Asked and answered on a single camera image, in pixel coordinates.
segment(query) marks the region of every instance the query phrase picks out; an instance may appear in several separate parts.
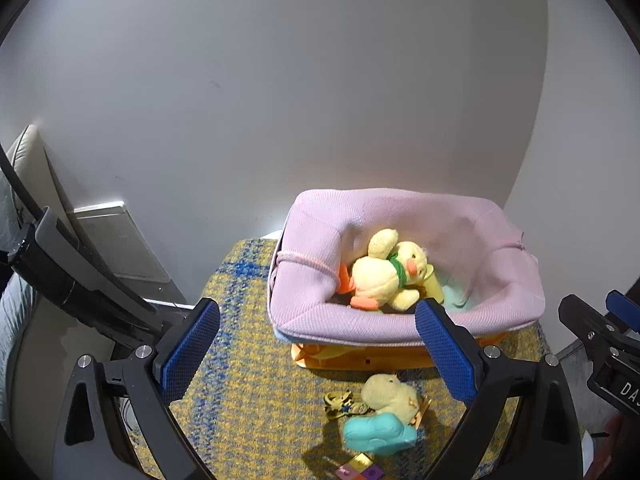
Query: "blue gripper pad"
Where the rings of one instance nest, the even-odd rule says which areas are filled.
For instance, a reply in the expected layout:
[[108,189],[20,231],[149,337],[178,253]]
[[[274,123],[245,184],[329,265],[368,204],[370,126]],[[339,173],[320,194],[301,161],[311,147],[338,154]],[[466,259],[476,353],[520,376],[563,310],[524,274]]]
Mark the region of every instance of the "blue gripper pad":
[[160,394],[165,404],[184,396],[219,328],[220,310],[208,300],[162,366]]
[[469,405],[484,378],[480,347],[466,328],[455,325],[435,300],[420,301],[415,309],[420,334],[451,397]]
[[628,324],[631,330],[640,332],[640,306],[617,290],[607,294],[605,304],[607,310]]

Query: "silver bolt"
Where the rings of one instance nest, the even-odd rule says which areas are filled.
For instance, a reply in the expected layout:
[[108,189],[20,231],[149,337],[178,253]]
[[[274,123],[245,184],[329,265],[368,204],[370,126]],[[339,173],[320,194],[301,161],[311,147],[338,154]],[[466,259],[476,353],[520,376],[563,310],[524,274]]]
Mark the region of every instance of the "silver bolt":
[[549,366],[558,366],[558,363],[560,362],[558,361],[558,358],[553,354],[545,355],[545,361]]
[[140,359],[144,359],[149,354],[151,354],[151,346],[149,345],[142,345],[136,348],[136,357],[139,357]]
[[484,355],[491,359],[500,357],[500,349],[494,345],[487,345],[484,347]]
[[90,355],[83,355],[81,358],[78,359],[78,366],[81,368],[87,368],[88,365],[90,364],[91,364]]

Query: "purple square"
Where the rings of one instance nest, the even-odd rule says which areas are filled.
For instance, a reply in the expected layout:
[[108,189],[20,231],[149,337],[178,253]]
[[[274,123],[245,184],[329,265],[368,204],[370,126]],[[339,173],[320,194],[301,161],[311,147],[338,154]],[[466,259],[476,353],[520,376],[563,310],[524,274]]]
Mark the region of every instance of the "purple square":
[[385,473],[377,465],[371,464],[360,474],[367,480],[378,480],[378,478],[382,478]]
[[345,464],[341,465],[338,469],[335,470],[335,475],[342,480],[353,480],[358,476],[358,473],[351,465]]

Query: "gray wall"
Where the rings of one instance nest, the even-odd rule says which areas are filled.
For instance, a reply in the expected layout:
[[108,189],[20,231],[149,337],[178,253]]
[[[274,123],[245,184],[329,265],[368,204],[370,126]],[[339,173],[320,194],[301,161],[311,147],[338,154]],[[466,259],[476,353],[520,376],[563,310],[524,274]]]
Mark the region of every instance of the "gray wall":
[[557,352],[575,339],[562,298],[604,312],[640,274],[640,57],[604,0],[548,0],[548,22],[540,109],[506,212],[539,259]]
[[0,48],[0,139],[29,122],[74,207],[124,200],[187,300],[311,187],[503,205],[546,0],[32,0]]

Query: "green scarf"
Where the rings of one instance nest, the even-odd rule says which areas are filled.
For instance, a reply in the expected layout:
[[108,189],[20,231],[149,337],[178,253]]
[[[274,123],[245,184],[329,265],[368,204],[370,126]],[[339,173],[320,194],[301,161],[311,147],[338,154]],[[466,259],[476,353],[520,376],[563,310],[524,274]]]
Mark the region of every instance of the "green scarf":
[[391,262],[391,265],[396,269],[398,274],[398,281],[400,282],[398,287],[402,288],[406,285],[406,272],[404,272],[404,265],[398,260],[398,253],[391,253],[386,257]]

